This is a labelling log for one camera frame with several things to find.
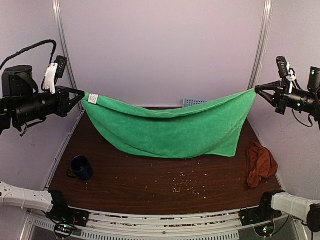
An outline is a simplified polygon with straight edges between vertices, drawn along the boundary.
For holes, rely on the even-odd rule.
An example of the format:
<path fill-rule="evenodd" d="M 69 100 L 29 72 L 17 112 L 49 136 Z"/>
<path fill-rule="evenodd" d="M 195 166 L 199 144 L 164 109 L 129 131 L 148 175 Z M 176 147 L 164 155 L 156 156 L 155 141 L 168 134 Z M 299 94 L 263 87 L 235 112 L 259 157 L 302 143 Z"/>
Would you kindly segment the green towel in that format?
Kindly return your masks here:
<path fill-rule="evenodd" d="M 194 106 L 150 110 L 86 93 L 82 104 L 100 135 L 124 153 L 162 159 L 234 157 L 256 96 L 250 89 Z"/>

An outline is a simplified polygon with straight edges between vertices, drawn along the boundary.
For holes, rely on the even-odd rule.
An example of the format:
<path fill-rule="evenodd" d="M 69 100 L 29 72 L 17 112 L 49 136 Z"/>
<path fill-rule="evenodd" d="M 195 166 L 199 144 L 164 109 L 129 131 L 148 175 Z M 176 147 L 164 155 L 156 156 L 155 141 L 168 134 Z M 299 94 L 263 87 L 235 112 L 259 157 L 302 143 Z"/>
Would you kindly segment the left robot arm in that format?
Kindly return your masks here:
<path fill-rule="evenodd" d="M 1 79 L 0 130 L 14 127 L 21 137 L 28 129 L 45 122 L 49 115 L 67 117 L 85 96 L 84 91 L 63 86 L 53 86 L 52 89 L 39 93 L 30 65 L 6 68 Z M 72 210 L 59 190 L 35 191 L 11 186 L 2 181 L 0 203 L 21 209 L 39 210 L 61 222 L 72 218 Z"/>

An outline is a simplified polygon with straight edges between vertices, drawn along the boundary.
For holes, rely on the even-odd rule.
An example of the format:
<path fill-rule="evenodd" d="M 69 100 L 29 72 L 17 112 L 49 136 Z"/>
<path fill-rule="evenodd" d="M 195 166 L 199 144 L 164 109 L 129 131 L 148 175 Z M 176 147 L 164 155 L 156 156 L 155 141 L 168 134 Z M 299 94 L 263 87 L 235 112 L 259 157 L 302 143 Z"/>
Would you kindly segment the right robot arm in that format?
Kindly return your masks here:
<path fill-rule="evenodd" d="M 320 69 L 311 67 L 307 91 L 297 80 L 295 70 L 289 66 L 278 68 L 280 81 L 258 85 L 255 92 L 275 107 L 275 112 L 284 115 L 287 108 L 293 112 L 307 113 L 310 126 L 320 122 Z M 256 210 L 259 220 L 268 220 L 275 212 L 284 212 L 299 219 L 312 233 L 320 231 L 320 202 L 295 197 L 285 191 L 268 191 L 261 198 Z"/>

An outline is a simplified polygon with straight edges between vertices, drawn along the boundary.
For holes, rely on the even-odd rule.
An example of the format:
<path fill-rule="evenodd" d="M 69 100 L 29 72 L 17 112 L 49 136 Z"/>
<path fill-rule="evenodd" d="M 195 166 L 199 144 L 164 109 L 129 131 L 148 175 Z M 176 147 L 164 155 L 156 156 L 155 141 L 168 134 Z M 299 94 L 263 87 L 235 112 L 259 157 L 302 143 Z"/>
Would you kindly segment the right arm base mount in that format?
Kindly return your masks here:
<path fill-rule="evenodd" d="M 273 219 L 282 216 L 281 211 L 267 208 L 264 209 L 260 206 L 253 208 L 242 208 L 238 214 L 243 227 L 272 221 Z"/>

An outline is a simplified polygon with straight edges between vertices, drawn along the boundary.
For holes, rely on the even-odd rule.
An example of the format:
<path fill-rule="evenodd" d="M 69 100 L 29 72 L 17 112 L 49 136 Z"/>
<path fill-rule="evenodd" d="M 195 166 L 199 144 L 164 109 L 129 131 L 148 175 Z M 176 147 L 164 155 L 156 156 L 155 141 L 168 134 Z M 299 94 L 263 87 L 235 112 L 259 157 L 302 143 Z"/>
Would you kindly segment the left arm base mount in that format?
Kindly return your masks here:
<path fill-rule="evenodd" d="M 90 213 L 85 210 L 75 208 L 51 210 L 46 213 L 46 217 L 55 223 L 69 224 L 75 227 L 86 227 Z"/>

